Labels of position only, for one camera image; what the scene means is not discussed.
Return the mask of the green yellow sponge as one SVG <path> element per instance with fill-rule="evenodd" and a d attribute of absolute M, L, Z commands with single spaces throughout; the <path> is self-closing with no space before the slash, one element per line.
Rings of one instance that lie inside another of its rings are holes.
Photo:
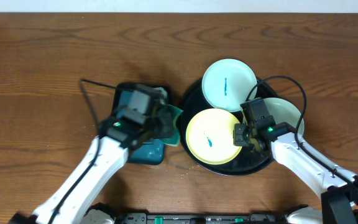
<path fill-rule="evenodd" d="M 180 132 L 177 128 L 177 121 L 183 111 L 173 105 L 167 105 L 167 109 L 173 116 L 173 134 L 169 138 L 162 138 L 160 140 L 168 146 L 178 146 L 180 143 Z"/>

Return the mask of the yellow plate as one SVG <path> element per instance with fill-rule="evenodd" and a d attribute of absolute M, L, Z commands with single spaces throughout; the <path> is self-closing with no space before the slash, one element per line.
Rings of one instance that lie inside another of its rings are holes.
<path fill-rule="evenodd" d="M 239 120 L 226 110 L 200 111 L 186 128 L 186 144 L 191 154 L 209 165 L 233 160 L 242 149 L 234 145 L 234 126 L 238 123 Z"/>

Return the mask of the pale green plate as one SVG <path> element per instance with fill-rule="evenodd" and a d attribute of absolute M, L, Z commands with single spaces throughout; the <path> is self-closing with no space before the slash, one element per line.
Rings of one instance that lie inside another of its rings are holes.
<path fill-rule="evenodd" d="M 287 132 L 295 132 L 301 112 L 287 100 L 281 98 L 263 98 L 269 113 L 273 116 L 275 125 L 247 124 L 254 136 L 276 135 L 281 136 Z"/>

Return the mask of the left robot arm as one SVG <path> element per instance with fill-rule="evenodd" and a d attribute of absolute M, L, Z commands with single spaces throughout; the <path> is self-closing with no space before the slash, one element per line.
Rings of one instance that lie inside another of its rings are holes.
<path fill-rule="evenodd" d="M 166 145 L 177 146 L 182 110 L 163 105 L 154 113 L 120 106 L 99 124 L 85 157 L 63 185 L 31 216 L 15 213 L 10 223 L 112 223 L 92 206 L 108 180 L 126 163 L 159 165 Z"/>

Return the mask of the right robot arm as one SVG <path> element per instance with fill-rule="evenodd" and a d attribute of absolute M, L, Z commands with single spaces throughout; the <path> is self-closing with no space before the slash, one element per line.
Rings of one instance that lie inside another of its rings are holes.
<path fill-rule="evenodd" d="M 320 210 L 301 206 L 285 214 L 284 222 L 358 223 L 358 175 L 322 155 L 294 127 L 280 123 L 257 129 L 237 123 L 233 138 L 237 146 L 270 151 L 320 198 Z"/>

